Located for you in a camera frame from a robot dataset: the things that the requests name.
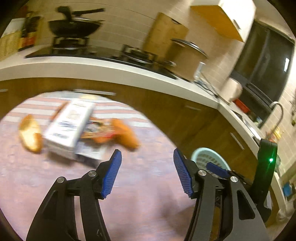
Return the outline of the large steel pot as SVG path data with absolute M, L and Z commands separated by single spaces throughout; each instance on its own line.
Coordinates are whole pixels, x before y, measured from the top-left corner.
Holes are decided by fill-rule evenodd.
M 193 42 L 173 38 L 164 57 L 164 67 L 180 78 L 193 81 L 200 63 L 205 64 L 207 59 L 207 54 Z

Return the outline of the wooden cutting board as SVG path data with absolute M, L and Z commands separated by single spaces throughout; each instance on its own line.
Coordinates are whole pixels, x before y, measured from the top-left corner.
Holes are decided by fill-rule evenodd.
M 164 13 L 158 12 L 149 30 L 142 49 L 157 56 L 156 62 L 163 61 L 171 39 L 185 39 L 189 29 Z

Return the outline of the white plastic trash basket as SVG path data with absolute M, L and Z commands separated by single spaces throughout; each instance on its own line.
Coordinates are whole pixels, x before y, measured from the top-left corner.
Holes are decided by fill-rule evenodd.
M 192 153 L 191 160 L 196 163 L 199 169 L 207 170 L 206 165 L 211 162 L 225 170 L 231 170 L 227 162 L 217 152 L 209 148 L 196 149 Z

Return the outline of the white kitchen countertop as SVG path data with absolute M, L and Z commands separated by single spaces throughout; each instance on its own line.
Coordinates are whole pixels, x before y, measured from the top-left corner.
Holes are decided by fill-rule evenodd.
M 111 61 L 27 54 L 24 50 L 1 61 L 1 116 L 40 93 L 95 91 L 144 114 L 185 156 L 208 147 L 254 181 L 258 145 L 236 112 L 201 87 Z

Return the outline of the black wok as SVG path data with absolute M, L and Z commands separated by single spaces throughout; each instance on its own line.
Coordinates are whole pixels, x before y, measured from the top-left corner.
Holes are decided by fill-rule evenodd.
M 56 11 L 62 13 L 62 20 L 48 21 L 50 31 L 60 38 L 84 38 L 97 31 L 104 20 L 83 18 L 82 15 L 104 12 L 105 8 L 85 11 L 71 11 L 69 6 L 59 6 Z

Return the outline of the yellow plastic basket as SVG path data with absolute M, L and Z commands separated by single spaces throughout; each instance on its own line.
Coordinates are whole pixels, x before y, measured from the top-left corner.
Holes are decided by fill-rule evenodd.
M 4 60 L 10 57 L 12 54 L 19 49 L 19 41 L 21 37 L 21 32 L 16 31 L 11 34 L 7 34 L 4 37 L 1 37 L 1 45 L 0 45 L 0 60 Z

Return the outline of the wooden lower cabinets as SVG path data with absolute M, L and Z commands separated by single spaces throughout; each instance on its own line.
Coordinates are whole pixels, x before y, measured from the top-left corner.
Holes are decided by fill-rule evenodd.
M 45 92 L 111 90 L 113 101 L 124 103 L 143 114 L 152 130 L 141 128 L 140 149 L 124 151 L 115 196 L 102 206 L 107 227 L 123 228 L 162 223 L 186 227 L 193 204 L 178 194 L 172 197 L 177 180 L 171 160 L 170 140 L 186 157 L 199 147 L 217 151 L 237 173 L 252 182 L 258 165 L 256 153 L 235 133 L 234 126 L 217 110 L 190 100 L 128 85 L 71 78 L 19 78 L 4 80 L 8 93 L 1 95 L 1 111 L 16 116 L 13 108 Z M 1 208 L 21 236 L 25 236 L 53 179 L 59 174 L 77 177 L 84 169 L 56 155 L 36 155 L 26 151 L 16 138 L 16 127 L 4 122 L 1 128 Z

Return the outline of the large pomelo peel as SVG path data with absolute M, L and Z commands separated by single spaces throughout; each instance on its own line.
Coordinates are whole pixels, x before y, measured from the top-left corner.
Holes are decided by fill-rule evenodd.
M 18 135 L 22 146 L 33 153 L 41 153 L 43 137 L 39 123 L 32 114 L 25 116 L 18 125 Z

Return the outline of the white electric kettle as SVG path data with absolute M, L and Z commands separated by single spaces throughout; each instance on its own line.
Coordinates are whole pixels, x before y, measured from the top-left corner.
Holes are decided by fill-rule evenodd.
M 220 97 L 225 102 L 233 102 L 238 99 L 243 91 L 242 85 L 235 79 L 229 77 L 220 91 Z

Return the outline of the orange peel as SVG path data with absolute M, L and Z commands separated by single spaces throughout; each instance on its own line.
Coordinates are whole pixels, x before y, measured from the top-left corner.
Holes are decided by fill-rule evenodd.
M 118 144 L 131 151 L 135 151 L 140 147 L 140 142 L 135 133 L 124 121 L 113 118 L 111 120 L 111 125 L 114 129 L 115 140 Z

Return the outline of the gas stove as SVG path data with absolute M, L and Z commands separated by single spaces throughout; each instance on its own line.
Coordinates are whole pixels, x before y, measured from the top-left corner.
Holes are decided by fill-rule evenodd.
M 35 57 L 80 57 L 111 61 L 137 67 L 176 80 L 177 77 L 156 62 L 157 55 L 150 52 L 123 45 L 120 50 L 90 46 L 88 38 L 60 38 L 55 37 L 53 44 L 26 55 Z

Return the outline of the orange snack wrapper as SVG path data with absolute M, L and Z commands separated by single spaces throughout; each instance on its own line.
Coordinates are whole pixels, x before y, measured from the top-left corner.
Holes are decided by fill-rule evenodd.
M 115 136 L 116 131 L 111 124 L 111 119 L 91 117 L 83 130 L 81 139 L 104 144 L 113 140 Z

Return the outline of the upper wall cabinet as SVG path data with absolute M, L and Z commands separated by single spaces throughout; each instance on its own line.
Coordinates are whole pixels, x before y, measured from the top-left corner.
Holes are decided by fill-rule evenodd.
M 250 0 L 192 1 L 191 9 L 217 33 L 245 42 L 251 29 L 256 6 Z

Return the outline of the white cardboard box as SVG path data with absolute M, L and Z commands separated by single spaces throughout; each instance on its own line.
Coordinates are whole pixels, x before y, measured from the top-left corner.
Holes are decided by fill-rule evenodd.
M 43 134 L 45 146 L 52 153 L 76 159 L 76 146 L 88 122 L 95 103 L 82 99 L 70 101 Z

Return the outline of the black white carton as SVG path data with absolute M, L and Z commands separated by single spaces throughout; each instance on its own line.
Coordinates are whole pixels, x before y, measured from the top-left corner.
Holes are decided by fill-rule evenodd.
M 108 143 L 98 144 L 93 140 L 81 139 L 80 136 L 75 149 L 76 160 L 89 167 L 97 168 L 102 161 L 107 146 Z

